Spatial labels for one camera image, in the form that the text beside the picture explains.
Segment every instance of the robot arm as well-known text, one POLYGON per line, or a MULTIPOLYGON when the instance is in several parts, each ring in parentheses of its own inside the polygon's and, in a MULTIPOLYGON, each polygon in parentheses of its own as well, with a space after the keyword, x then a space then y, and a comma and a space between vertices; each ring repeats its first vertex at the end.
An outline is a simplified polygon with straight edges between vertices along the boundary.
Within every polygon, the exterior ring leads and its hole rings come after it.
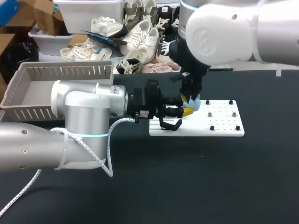
POLYGON ((170 45, 170 57, 188 74, 180 77, 181 94, 194 100, 213 65, 299 65, 298 10, 297 0, 181 0, 179 40, 170 45))
MULTIPOLYGON (((165 116, 181 118, 192 114, 182 107, 183 100, 162 95, 156 80, 148 80, 144 89, 128 94, 120 85, 78 81, 56 81, 51 93, 52 112, 65 119, 68 133, 80 138, 105 163, 110 118, 128 115, 139 119, 160 119, 164 129, 176 131, 176 125, 163 121, 165 116), (176 105, 177 108, 166 108, 176 105)), ((92 169, 95 161, 82 145, 68 135, 53 133, 24 123, 0 125, 0 171, 41 168, 92 169)))

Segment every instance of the white plastic bin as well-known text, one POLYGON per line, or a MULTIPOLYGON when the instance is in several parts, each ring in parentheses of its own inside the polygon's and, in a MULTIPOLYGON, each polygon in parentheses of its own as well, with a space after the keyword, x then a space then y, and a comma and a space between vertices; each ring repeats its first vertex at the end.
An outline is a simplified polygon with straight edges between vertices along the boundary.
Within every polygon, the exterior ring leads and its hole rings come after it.
POLYGON ((122 22, 123 0, 53 0, 58 4, 70 34, 90 31, 92 19, 110 17, 122 22))
POLYGON ((36 34, 39 30, 32 28, 28 33, 28 36, 32 37, 40 52, 43 55, 60 55, 62 48, 67 48, 68 44, 73 37, 71 36, 51 36, 51 35, 39 35, 36 34))

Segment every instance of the black sneaker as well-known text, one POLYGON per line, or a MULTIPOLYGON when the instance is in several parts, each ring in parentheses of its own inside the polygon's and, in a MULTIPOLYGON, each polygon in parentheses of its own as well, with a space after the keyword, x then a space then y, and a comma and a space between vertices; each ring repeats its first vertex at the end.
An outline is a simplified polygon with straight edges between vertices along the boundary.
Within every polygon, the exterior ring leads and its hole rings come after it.
POLYGON ((178 22, 179 22, 179 7, 177 7, 175 10, 174 10, 174 13, 173 13, 173 20, 172 20, 172 25, 176 28, 178 28, 178 22))
POLYGON ((157 24, 155 27, 161 34, 168 25, 172 23, 172 8, 169 6, 163 6, 158 8, 157 24))
POLYGON ((171 42, 176 41, 178 36, 178 29, 169 25, 165 28, 161 39, 160 45, 157 50, 157 61, 160 62, 168 62, 171 61, 169 58, 169 45, 171 42))
POLYGON ((133 74, 145 62, 147 57, 148 52, 144 48, 132 50, 113 69, 113 74, 133 74))

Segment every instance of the cardboard box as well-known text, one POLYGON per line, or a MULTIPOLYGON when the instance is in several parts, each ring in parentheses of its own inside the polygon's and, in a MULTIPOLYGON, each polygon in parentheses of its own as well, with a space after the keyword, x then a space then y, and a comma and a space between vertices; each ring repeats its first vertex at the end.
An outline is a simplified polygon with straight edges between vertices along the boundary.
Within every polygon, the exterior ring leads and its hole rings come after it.
POLYGON ((28 37, 28 32, 35 24, 33 6, 27 3, 20 4, 20 10, 4 27, 4 33, 15 34, 16 39, 20 42, 32 42, 28 37))
POLYGON ((74 34, 69 42, 69 48, 74 46, 76 43, 84 43, 87 38, 87 34, 74 34))
MULTIPOLYGON (((14 34, 0 34, 0 57, 4 50, 6 49, 7 46, 12 44, 14 39, 14 34)), ((1 70, 0 70, 0 101, 2 101, 4 97, 4 93, 6 91, 7 85, 1 75, 1 70)))
POLYGON ((65 32, 66 27, 61 12, 57 11, 53 14, 54 7, 55 4, 50 0, 35 0, 34 13, 38 28, 57 36, 65 32))

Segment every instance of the blue object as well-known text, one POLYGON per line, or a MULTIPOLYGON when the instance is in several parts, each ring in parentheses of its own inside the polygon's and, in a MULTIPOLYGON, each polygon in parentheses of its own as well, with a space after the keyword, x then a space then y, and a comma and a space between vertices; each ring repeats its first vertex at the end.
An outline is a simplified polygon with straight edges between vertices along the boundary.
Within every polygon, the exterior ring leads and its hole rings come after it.
POLYGON ((200 95, 198 94, 195 100, 190 99, 189 102, 184 101, 183 107, 194 108, 194 111, 198 111, 200 108, 200 95))
POLYGON ((16 0, 6 0, 2 3, 0 5, 0 27, 5 26, 18 10, 19 5, 16 0))

